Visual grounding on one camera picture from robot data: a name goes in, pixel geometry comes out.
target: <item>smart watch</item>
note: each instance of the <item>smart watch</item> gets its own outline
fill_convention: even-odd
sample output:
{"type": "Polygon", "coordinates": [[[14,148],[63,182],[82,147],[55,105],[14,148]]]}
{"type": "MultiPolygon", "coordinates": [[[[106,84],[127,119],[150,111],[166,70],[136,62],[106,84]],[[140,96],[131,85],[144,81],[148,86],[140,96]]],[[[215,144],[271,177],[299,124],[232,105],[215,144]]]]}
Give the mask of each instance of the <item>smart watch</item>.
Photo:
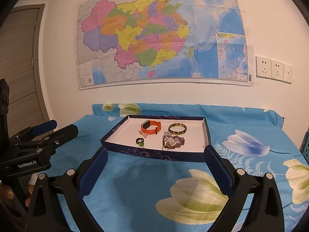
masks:
{"type": "Polygon", "coordinates": [[[143,133],[148,134],[157,134],[161,130],[161,122],[154,121],[154,120],[147,120],[141,124],[141,130],[143,133]],[[155,125],[155,129],[148,129],[151,125],[155,125]]]}

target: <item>electrical outlet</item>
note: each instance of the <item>electrical outlet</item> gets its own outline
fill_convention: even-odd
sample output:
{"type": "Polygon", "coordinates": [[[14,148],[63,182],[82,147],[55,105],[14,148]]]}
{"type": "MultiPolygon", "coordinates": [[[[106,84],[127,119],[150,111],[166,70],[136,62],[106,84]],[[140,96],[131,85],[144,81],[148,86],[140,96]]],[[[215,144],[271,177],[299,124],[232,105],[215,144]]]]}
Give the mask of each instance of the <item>electrical outlet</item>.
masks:
{"type": "Polygon", "coordinates": [[[283,63],[271,60],[271,79],[283,81],[283,63]]]}
{"type": "Polygon", "coordinates": [[[293,82],[292,66],[283,64],[283,82],[291,84],[293,82]]]}
{"type": "Polygon", "coordinates": [[[271,60],[256,56],[256,76],[258,78],[271,78],[271,60]]]}

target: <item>watch face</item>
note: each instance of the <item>watch face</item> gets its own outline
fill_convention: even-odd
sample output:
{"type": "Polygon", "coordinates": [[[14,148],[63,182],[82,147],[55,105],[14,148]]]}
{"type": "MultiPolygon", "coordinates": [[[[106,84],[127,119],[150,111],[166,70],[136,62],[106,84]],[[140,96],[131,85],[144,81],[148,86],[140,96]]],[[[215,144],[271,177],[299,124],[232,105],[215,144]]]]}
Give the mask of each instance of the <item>watch face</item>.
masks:
{"type": "Polygon", "coordinates": [[[147,129],[147,128],[150,126],[150,120],[144,122],[144,123],[142,124],[142,126],[143,126],[144,129],[147,129]]]}

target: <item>black ring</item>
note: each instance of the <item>black ring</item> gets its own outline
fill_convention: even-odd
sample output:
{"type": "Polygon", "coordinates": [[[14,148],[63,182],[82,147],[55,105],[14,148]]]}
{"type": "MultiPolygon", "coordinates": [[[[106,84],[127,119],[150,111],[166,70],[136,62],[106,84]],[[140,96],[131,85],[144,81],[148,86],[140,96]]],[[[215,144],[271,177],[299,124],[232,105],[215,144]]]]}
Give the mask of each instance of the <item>black ring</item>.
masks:
{"type": "Polygon", "coordinates": [[[144,139],[143,138],[137,138],[135,143],[138,144],[138,143],[141,143],[141,142],[144,142],[144,139]]]}

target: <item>metal bolt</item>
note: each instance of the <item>metal bolt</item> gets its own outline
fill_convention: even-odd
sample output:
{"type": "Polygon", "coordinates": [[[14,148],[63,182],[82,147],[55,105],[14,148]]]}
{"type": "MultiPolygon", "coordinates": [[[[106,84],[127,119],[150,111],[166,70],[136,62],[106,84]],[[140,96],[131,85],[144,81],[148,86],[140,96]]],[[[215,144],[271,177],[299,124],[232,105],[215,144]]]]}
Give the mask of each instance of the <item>metal bolt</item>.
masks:
{"type": "Polygon", "coordinates": [[[271,180],[273,178],[273,175],[271,173],[267,173],[266,177],[271,180]]]}
{"type": "Polygon", "coordinates": [[[239,175],[244,175],[246,172],[245,172],[245,170],[243,170],[242,168],[238,168],[238,169],[237,169],[237,173],[238,173],[239,175]]]}
{"type": "Polygon", "coordinates": [[[45,178],[45,176],[46,176],[46,174],[45,174],[45,173],[40,173],[40,175],[39,175],[39,179],[40,179],[40,180],[42,180],[42,179],[44,179],[44,178],[45,178]]]}
{"type": "Polygon", "coordinates": [[[74,169],[69,169],[69,170],[67,170],[66,174],[71,176],[71,175],[75,174],[75,170],[74,169]]]}

